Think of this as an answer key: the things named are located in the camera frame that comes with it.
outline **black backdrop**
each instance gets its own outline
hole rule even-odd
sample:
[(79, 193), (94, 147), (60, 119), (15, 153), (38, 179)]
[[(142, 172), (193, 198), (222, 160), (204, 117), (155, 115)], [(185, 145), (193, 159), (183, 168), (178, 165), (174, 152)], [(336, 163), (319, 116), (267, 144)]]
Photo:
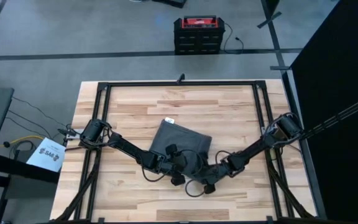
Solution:
[[(340, 1), (292, 64), (305, 129), (358, 102), (358, 0)], [(358, 221), (358, 113), (308, 140), (326, 214)]]

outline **light wood surface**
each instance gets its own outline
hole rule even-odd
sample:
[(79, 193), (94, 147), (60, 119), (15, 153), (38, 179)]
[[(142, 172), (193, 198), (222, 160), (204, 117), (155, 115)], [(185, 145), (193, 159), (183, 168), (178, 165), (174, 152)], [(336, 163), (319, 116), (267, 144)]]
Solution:
[[(266, 80), (273, 117), (288, 111), (281, 80)], [(97, 82), (81, 84), (73, 127), (83, 129), (91, 119)], [(238, 151), (260, 137), (255, 101), (250, 86), (143, 86), (112, 89), (108, 122), (115, 132), (147, 150), (165, 117), (199, 133), (210, 135), (209, 163), (218, 150)], [(78, 141), (67, 147), (77, 146)], [(53, 203), (51, 218), (59, 216), (78, 191), (84, 150), (68, 151)], [(292, 192), (303, 206), (315, 214), (305, 168), (300, 153), (291, 147), (283, 150), (284, 166)], [(149, 178), (157, 174), (146, 172)], [(196, 194), (202, 186), (195, 182), (189, 191)], [(284, 198), (280, 193), (283, 214)], [(85, 217), (88, 196), (81, 216)], [(251, 159), (245, 171), (235, 178), (226, 177), (210, 195), (191, 198), (184, 186), (173, 186), (170, 178), (147, 182), (133, 159), (106, 147), (103, 149), (93, 221), (243, 221), (265, 220), (275, 216), (265, 157)]]

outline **white tag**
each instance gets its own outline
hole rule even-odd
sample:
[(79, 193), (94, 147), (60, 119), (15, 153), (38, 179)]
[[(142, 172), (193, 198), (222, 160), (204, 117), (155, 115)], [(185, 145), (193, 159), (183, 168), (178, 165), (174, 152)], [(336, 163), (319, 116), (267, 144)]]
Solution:
[(171, 123), (171, 124), (173, 124), (173, 123), (175, 122), (174, 119), (169, 118), (169, 117), (166, 117), (166, 118), (165, 118), (165, 121), (168, 122), (168, 123)]
[(58, 172), (65, 158), (65, 149), (66, 147), (45, 138), (26, 163)]

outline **gray towel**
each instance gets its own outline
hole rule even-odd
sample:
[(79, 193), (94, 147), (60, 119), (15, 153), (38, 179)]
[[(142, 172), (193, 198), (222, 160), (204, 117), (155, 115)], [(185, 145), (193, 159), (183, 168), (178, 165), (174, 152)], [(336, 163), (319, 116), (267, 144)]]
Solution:
[[(211, 141), (211, 136), (206, 136), (163, 120), (154, 137), (150, 151), (168, 156), (165, 152), (165, 148), (171, 144), (176, 144), (178, 151), (184, 149), (193, 150), (206, 162)], [(183, 174), (190, 178), (194, 178), (192, 174), (196, 173), (201, 166), (200, 158), (194, 152), (190, 151), (185, 151), (183, 154), (187, 161), (187, 166), (185, 167)]]

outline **gray floor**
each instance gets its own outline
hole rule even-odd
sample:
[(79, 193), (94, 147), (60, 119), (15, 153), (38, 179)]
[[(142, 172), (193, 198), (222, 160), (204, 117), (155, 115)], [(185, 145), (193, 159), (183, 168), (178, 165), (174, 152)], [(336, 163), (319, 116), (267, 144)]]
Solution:
[[(335, 4), (330, 0), (281, 0), (277, 10), (283, 14), (273, 22), (281, 48), (303, 48)], [(265, 20), (260, 0), (189, 0), (183, 9), (152, 1), (8, 0), (0, 15), (0, 55), (173, 50), (173, 21), (206, 14), (222, 17), (246, 49), (273, 48), (268, 27), (256, 26)], [(239, 47), (235, 40), (227, 44), (228, 49)], [(283, 54), (285, 65), (291, 65), (297, 55)], [(187, 79), (280, 78), (280, 72), (270, 71), (272, 65), (278, 65), (275, 54), (1, 60), (0, 86), (15, 88), (16, 97), (70, 123), (82, 81), (166, 80), (181, 73)], [(11, 110), (53, 134), (59, 128), (18, 101), (12, 102)], [(41, 131), (13, 114), (8, 116)], [(6, 121), (0, 143), (29, 134)], [(0, 148), (0, 154), (9, 152)], [(38, 194), (40, 187), (45, 189), (42, 194)], [(55, 187), (17, 180), (10, 188), (4, 220), (46, 222)]]

